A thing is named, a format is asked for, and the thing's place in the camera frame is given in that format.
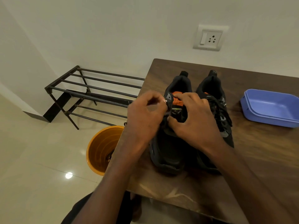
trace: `black metal shoe rack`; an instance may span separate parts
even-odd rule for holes
[[[128,97],[137,98],[136,95],[122,93],[122,92],[118,92],[118,91],[114,91],[114,90],[108,90],[108,89],[104,89],[104,88],[100,88],[100,87],[88,85],[86,83],[86,79],[100,81],[100,82],[107,82],[107,83],[112,83],[112,84],[117,84],[117,85],[122,85],[122,86],[129,86],[129,87],[138,88],[138,89],[141,89],[141,86],[135,86],[135,85],[121,83],[121,82],[114,82],[114,81],[109,81],[109,80],[104,80],[104,79],[98,79],[98,78],[94,78],[94,77],[84,76],[83,73],[82,73],[82,71],[94,72],[94,73],[99,73],[99,74],[104,74],[104,75],[113,75],[113,76],[118,76],[118,77],[123,77],[123,78],[128,78],[128,79],[137,79],[137,80],[142,80],[142,81],[145,80],[144,78],[138,78],[138,77],[133,77],[133,76],[128,76],[128,75],[119,75],[119,74],[107,73],[107,72],[102,72],[102,71],[94,71],[94,70],[84,69],[84,68],[80,68],[79,66],[76,66],[73,69],[71,69],[70,71],[66,72],[61,77],[59,77],[58,79],[56,79],[54,82],[50,83],[48,86],[45,87],[45,90],[50,95],[50,97],[54,100],[54,102],[60,108],[60,110],[62,110],[62,112],[65,114],[65,116],[68,117],[68,119],[72,122],[72,124],[77,128],[77,130],[79,128],[74,123],[74,121],[71,119],[70,115],[74,115],[74,116],[82,117],[82,118],[89,119],[89,120],[92,120],[92,121],[95,121],[95,122],[99,122],[99,123],[107,124],[107,125],[110,125],[110,126],[114,126],[114,124],[111,124],[111,123],[107,123],[107,122],[104,122],[104,121],[101,121],[101,120],[97,120],[97,119],[93,119],[93,118],[90,118],[90,117],[86,117],[86,116],[82,116],[82,115],[73,113],[73,111],[77,107],[85,108],[85,109],[88,109],[88,110],[92,110],[92,111],[96,111],[96,112],[101,112],[101,113],[105,113],[105,114],[110,114],[110,115],[118,116],[118,117],[122,117],[122,118],[127,118],[126,116],[122,116],[122,115],[118,115],[118,114],[110,113],[110,112],[105,112],[105,111],[101,111],[101,110],[98,110],[98,109],[94,109],[94,108],[90,108],[90,107],[86,107],[86,106],[80,105],[80,103],[84,99],[88,99],[88,100],[94,101],[95,105],[97,105],[96,101],[98,101],[98,102],[106,103],[106,104],[110,104],[110,105],[116,105],[116,106],[120,106],[120,107],[128,107],[128,105],[125,105],[125,104],[120,104],[118,102],[113,102],[113,101],[109,101],[109,100],[98,98],[97,94],[94,94],[94,93],[90,92],[90,88],[96,89],[96,90],[102,90],[102,91],[106,91],[106,92],[111,92],[111,93],[115,93],[115,94],[125,95],[125,96],[128,96]],[[82,78],[84,84],[66,80],[66,78],[68,78],[69,76]],[[70,83],[70,84],[74,84],[74,85],[86,87],[86,92],[83,93],[83,92],[79,92],[79,91],[64,90],[64,89],[57,88],[56,86],[59,83],[61,83],[61,82],[65,82],[65,83]],[[80,99],[69,110],[65,111],[63,109],[63,107],[61,107],[58,104],[57,100],[53,96],[52,90],[58,90],[58,91],[66,92],[66,93],[69,93],[71,96],[78,97]]]

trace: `white switch plate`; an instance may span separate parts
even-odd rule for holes
[[[199,25],[193,48],[219,51],[228,29],[228,26]]]

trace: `pair of black sneakers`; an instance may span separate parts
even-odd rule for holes
[[[199,167],[211,173],[220,173],[210,159],[195,148],[191,147],[168,126],[167,117],[172,116],[178,122],[185,122],[188,117],[187,109],[183,102],[173,97],[174,93],[192,92],[188,73],[182,71],[167,87],[164,98],[168,110],[166,111],[160,128],[151,140],[150,155],[153,163],[159,170],[170,173],[180,173],[185,164]],[[234,147],[232,138],[232,122],[226,109],[226,97],[217,77],[217,71],[211,70],[209,75],[199,84],[196,93],[201,99],[209,101],[211,112],[214,114],[220,134],[225,142]]]

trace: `black shoelace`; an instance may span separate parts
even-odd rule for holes
[[[211,110],[215,116],[215,120],[217,123],[217,126],[220,130],[223,129],[223,122],[227,121],[227,123],[232,127],[232,121],[224,108],[222,101],[217,100],[215,97],[207,97],[207,100],[209,101],[210,104],[215,105],[215,110]]]

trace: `wood grain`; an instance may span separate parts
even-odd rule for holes
[[[193,91],[217,70],[233,121],[235,149],[259,179],[299,221],[299,128],[284,128],[247,120],[240,99],[247,89],[270,90],[299,96],[299,78],[154,59],[140,94],[164,94],[182,70],[189,73]],[[116,150],[126,138],[126,128]],[[159,173],[146,150],[131,176],[128,190],[228,223],[248,223],[222,176],[188,169],[178,176]]]

